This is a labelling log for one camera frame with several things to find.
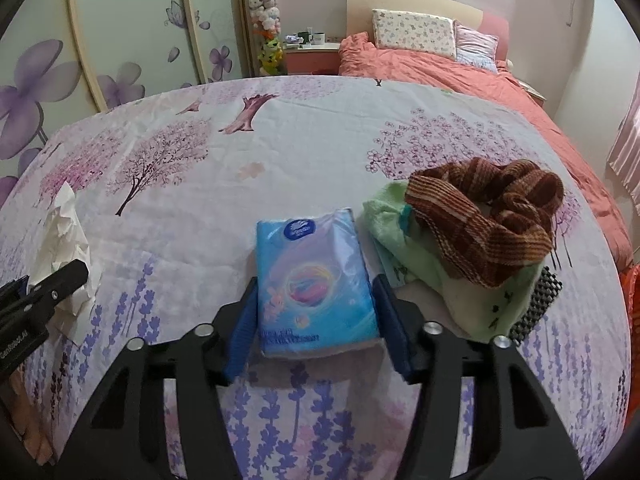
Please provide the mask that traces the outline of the white tissue paper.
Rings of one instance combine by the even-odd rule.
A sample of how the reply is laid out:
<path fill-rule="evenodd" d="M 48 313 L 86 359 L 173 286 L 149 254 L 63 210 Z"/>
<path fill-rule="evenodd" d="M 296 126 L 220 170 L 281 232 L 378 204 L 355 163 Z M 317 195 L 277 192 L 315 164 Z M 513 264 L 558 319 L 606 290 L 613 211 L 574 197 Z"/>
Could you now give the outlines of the white tissue paper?
<path fill-rule="evenodd" d="M 64 299 L 54 310 L 53 325 L 80 347 L 91 333 L 91 313 L 96 303 L 102 269 L 91 255 L 91 248 L 76 212 L 76 194 L 64 182 L 44 222 L 44 233 L 32 270 L 29 284 L 37 285 L 73 260 L 82 262 L 88 270 L 85 285 Z"/>

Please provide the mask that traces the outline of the green sock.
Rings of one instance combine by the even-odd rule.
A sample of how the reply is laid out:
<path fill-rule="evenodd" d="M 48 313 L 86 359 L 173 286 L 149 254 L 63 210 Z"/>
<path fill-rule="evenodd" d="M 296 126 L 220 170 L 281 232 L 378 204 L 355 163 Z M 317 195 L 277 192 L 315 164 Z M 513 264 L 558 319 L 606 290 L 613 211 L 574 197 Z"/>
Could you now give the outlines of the green sock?
<path fill-rule="evenodd" d="M 488 342 L 509 333 L 528 309 L 544 265 L 526 266 L 497 288 L 472 283 L 446 263 L 431 232 L 412 218 L 406 188 L 405 181 L 394 181 L 362 204 L 363 222 L 392 287 L 420 282 L 433 289 L 473 340 Z"/>

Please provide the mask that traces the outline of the blue tissue pack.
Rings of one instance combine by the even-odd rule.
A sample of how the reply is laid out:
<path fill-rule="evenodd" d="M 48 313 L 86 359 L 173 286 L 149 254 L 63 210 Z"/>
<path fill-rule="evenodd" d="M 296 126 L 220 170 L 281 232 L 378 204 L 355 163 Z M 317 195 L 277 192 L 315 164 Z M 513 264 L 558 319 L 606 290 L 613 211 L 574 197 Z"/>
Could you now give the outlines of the blue tissue pack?
<path fill-rule="evenodd" d="M 378 340 L 352 211 L 256 226 L 258 330 L 267 358 L 321 358 Z"/>

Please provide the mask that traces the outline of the brown striped cloth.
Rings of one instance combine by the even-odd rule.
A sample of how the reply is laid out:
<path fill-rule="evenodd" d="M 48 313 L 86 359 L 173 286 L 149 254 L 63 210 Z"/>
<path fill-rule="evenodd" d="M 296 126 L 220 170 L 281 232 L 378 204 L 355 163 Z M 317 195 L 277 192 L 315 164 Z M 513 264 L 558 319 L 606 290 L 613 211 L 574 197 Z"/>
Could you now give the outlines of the brown striped cloth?
<path fill-rule="evenodd" d="M 419 170 L 405 202 L 431 231 L 442 258 L 458 274 L 497 288 L 554 245 L 552 220 L 564 185 L 528 159 L 499 166 L 481 157 Z"/>

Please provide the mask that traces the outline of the floral purple table sheet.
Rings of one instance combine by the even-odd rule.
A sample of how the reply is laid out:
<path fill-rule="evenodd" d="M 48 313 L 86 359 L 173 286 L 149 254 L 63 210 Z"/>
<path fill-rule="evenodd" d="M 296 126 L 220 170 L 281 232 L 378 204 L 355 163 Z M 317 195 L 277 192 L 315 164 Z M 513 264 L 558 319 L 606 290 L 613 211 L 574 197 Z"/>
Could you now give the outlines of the floral purple table sheet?
<path fill-rule="evenodd" d="M 562 290 L 522 344 L 585 472 L 623 433 L 630 342 L 608 243 L 532 121 L 496 103 L 366 78 L 244 79 L 132 102 L 58 130 L 1 209 L 1 277 L 29 272 L 62 183 L 102 269 L 76 341 L 52 330 L 25 366 L 42 426 L 62 451 L 132 337 L 160 342 L 211 320 L 255 271 L 262 220 L 350 208 L 391 180 L 450 160 L 527 158 L 564 182 Z"/>

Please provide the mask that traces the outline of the orange laundry basket bin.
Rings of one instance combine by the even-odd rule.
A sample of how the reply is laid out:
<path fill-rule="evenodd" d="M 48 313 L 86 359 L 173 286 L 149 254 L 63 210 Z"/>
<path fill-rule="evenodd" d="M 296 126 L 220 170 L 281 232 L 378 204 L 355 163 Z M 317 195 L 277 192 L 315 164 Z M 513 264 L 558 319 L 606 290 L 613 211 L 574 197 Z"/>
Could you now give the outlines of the orange laundry basket bin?
<path fill-rule="evenodd" d="M 625 272 L 620 272 L 620 284 L 626 304 L 630 330 L 631 356 L 639 354 L 639 266 L 635 264 Z"/>

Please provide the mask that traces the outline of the floral sliding wardrobe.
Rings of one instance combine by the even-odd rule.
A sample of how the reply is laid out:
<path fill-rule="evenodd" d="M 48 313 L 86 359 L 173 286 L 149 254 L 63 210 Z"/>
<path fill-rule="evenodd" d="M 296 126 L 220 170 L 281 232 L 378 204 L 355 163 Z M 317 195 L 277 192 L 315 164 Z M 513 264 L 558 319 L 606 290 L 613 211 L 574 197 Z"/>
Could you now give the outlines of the floral sliding wardrobe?
<path fill-rule="evenodd" d="M 1 0 L 1 191 L 59 128 L 245 72 L 240 0 Z"/>

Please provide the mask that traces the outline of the pink curtain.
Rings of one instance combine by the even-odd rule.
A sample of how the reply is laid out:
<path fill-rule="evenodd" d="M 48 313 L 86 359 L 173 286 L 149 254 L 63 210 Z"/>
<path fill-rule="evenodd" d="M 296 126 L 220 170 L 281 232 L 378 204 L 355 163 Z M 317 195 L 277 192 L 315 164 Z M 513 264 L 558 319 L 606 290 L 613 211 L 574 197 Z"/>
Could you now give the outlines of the pink curtain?
<path fill-rule="evenodd" d="M 615 142 L 608 154 L 608 166 L 620 179 L 630 198 L 639 208 L 640 191 L 640 77 L 637 78 L 629 110 L 618 127 Z"/>

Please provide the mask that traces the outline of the right nightstand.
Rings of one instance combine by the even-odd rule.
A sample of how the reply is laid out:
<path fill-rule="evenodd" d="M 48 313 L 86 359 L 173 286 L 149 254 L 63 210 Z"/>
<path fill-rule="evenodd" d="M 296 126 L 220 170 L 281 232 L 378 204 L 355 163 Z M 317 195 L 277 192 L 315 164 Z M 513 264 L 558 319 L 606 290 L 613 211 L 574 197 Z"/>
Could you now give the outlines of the right nightstand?
<path fill-rule="evenodd" d="M 521 79 L 518 80 L 518 84 L 520 87 L 527 92 L 527 94 L 534 100 L 534 102 L 540 106 L 544 107 L 544 103 L 546 102 L 546 98 L 538 92 L 535 88 L 533 88 L 530 84 Z"/>

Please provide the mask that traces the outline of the striped pink pillow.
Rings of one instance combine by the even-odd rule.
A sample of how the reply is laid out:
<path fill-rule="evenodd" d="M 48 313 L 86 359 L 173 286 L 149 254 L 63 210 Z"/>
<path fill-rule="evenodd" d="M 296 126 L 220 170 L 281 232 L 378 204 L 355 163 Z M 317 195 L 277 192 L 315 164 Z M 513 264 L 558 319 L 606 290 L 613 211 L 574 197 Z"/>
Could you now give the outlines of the striped pink pillow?
<path fill-rule="evenodd" d="M 456 61 L 479 70 L 498 73 L 496 65 L 499 38 L 455 21 Z"/>

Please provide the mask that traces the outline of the pink bed with duvet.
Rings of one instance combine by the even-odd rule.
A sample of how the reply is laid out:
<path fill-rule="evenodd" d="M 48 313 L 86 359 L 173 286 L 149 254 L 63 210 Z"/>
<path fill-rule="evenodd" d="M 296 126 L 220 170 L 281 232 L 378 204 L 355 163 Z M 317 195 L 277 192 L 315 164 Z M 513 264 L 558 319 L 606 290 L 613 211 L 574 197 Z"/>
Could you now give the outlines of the pink bed with duvet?
<path fill-rule="evenodd" d="M 366 32 L 343 39 L 338 52 L 338 73 L 342 76 L 427 84 L 495 102 L 523 115 L 550 144 L 582 191 L 608 242 L 617 270 L 625 271 L 632 265 L 630 236 L 612 195 L 570 138 L 506 70 L 506 64 L 501 62 L 494 74 L 436 54 L 379 49 Z"/>

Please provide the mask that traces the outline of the plush toy tower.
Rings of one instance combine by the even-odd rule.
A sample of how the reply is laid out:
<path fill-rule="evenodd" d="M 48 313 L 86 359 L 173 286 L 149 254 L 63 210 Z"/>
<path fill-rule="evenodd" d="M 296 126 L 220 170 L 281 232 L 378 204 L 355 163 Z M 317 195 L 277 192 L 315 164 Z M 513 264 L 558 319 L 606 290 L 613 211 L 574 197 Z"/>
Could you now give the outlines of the plush toy tower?
<path fill-rule="evenodd" d="M 278 0 L 246 0 L 246 3 L 255 72 L 258 76 L 281 76 L 285 69 Z"/>

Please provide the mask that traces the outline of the pink left nightstand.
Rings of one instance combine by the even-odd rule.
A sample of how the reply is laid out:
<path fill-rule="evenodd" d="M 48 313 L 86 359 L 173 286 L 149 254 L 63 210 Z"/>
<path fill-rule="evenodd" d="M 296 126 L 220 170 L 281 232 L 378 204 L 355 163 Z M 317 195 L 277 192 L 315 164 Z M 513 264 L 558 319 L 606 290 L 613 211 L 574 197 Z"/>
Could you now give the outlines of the pink left nightstand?
<path fill-rule="evenodd" d="M 298 49 L 284 52 L 284 62 L 289 75 L 330 75 L 340 70 L 340 44 L 304 44 Z"/>

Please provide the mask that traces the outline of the floral white pillow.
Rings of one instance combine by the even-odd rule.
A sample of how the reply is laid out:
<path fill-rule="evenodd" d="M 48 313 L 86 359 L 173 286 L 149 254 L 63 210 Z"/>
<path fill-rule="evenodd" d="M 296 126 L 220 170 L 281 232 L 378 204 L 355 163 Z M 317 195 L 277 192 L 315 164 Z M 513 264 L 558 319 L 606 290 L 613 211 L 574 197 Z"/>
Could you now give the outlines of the floral white pillow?
<path fill-rule="evenodd" d="M 372 10 L 375 45 L 379 49 L 410 50 L 443 56 L 457 56 L 454 21 L 451 18 L 386 9 Z"/>

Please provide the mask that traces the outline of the beige pink headboard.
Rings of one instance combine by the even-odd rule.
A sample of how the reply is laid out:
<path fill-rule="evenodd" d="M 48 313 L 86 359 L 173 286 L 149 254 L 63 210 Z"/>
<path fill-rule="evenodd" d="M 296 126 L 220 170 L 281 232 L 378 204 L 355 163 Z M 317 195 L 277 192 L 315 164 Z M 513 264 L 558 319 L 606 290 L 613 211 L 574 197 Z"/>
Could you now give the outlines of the beige pink headboard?
<path fill-rule="evenodd" d="M 457 20 L 483 34 L 497 37 L 498 60 L 505 61 L 508 57 L 509 22 L 456 0 L 346 0 L 346 35 L 367 32 L 373 37 L 373 9 L 428 13 Z"/>

